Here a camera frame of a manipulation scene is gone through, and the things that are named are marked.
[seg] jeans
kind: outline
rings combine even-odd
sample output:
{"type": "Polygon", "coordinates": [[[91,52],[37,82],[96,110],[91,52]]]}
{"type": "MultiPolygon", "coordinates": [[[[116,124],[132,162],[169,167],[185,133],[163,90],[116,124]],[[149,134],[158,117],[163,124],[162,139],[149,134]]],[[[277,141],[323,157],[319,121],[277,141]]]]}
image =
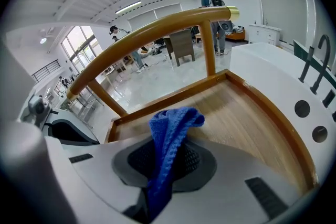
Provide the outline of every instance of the jeans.
{"type": "Polygon", "coordinates": [[[214,41],[215,51],[218,50],[217,48],[217,32],[219,33],[219,49],[225,49],[225,30],[221,29],[218,22],[211,23],[212,28],[212,39],[214,41]]]}
{"type": "Polygon", "coordinates": [[[143,62],[142,62],[141,56],[138,54],[138,52],[135,50],[134,52],[131,53],[131,56],[137,62],[138,68],[142,68],[143,67],[143,62]]]}

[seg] white cabinet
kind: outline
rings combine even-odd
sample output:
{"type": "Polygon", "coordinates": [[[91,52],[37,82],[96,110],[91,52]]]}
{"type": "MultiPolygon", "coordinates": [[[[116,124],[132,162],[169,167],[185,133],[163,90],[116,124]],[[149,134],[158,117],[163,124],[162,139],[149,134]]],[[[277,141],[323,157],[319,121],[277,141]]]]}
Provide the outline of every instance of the white cabinet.
{"type": "Polygon", "coordinates": [[[249,25],[248,42],[265,42],[271,45],[279,45],[280,28],[267,25],[249,25]]]}

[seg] wooden handrail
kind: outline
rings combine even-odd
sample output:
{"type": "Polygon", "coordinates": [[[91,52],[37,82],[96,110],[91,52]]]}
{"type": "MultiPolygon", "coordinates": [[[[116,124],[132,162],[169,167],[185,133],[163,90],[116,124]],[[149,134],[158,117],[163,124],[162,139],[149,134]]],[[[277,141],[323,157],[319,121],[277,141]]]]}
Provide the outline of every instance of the wooden handrail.
{"type": "MultiPolygon", "coordinates": [[[[239,10],[234,6],[207,7],[175,13],[147,24],[119,39],[113,46],[108,47],[89,63],[68,89],[67,97],[70,100],[75,99],[88,84],[95,86],[95,89],[98,88],[94,82],[96,77],[109,66],[138,48],[170,33],[195,25],[200,26],[207,75],[211,76],[215,74],[215,53],[210,22],[235,20],[238,17],[239,10]]],[[[107,100],[107,93],[100,88],[95,93],[102,100],[107,100]]],[[[125,115],[124,109],[114,100],[108,99],[107,105],[119,115],[125,115]]]]}

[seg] fluorescent light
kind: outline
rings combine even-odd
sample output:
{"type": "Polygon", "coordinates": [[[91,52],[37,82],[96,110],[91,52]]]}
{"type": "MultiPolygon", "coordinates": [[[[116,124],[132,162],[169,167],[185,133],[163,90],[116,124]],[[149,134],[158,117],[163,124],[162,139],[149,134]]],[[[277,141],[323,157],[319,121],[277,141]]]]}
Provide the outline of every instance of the fluorescent light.
{"type": "Polygon", "coordinates": [[[141,4],[141,1],[135,2],[135,3],[129,5],[129,6],[125,7],[125,8],[122,8],[122,9],[118,10],[118,11],[116,12],[116,14],[121,13],[121,12],[123,12],[124,10],[126,10],[126,9],[128,9],[128,8],[131,8],[131,7],[134,7],[135,5],[139,5],[139,4],[141,4]]]}

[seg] blue towel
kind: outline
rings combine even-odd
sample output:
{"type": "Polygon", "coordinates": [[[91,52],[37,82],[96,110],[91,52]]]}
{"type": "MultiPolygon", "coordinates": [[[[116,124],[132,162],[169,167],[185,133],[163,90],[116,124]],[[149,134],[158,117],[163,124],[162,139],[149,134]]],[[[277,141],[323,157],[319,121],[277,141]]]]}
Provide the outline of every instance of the blue towel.
{"type": "Polygon", "coordinates": [[[181,107],[157,113],[149,125],[155,144],[155,170],[148,182],[147,199],[150,221],[172,196],[173,162],[189,127],[202,126],[204,116],[195,108],[181,107]]]}

